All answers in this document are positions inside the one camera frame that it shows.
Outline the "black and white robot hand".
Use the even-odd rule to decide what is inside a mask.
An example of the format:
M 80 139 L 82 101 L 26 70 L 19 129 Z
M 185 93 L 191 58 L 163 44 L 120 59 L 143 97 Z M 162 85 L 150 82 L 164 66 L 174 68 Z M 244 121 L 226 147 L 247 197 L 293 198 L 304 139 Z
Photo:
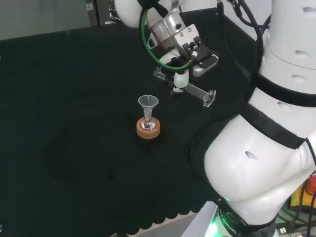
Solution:
M 190 84 L 190 70 L 195 78 L 209 71 L 219 61 L 217 53 L 201 39 L 194 24 L 181 27 L 175 32 L 166 30 L 161 46 L 167 53 L 158 61 L 165 80 L 173 86 L 175 93 L 185 91 Z

